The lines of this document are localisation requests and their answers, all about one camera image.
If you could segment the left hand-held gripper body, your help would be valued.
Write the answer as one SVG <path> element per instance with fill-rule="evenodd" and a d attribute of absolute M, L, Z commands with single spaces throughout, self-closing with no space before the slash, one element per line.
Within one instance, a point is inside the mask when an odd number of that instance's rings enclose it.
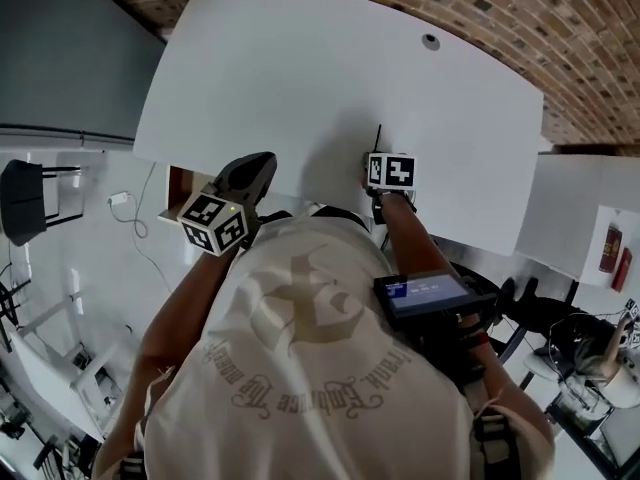
<path fill-rule="evenodd" d="M 260 201 L 261 190 L 221 191 L 209 182 L 191 194 L 177 220 L 191 245 L 222 256 L 235 246 L 251 247 L 261 227 Z"/>

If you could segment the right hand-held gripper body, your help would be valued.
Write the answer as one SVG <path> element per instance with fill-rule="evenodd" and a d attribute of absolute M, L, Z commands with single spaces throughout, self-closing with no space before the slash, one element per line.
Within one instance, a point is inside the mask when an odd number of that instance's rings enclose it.
<path fill-rule="evenodd" d="M 371 199 L 375 224 L 384 224 L 383 194 L 396 193 L 404 197 L 413 212 L 415 195 L 416 158 L 405 154 L 367 153 L 364 157 L 366 174 L 365 192 Z"/>

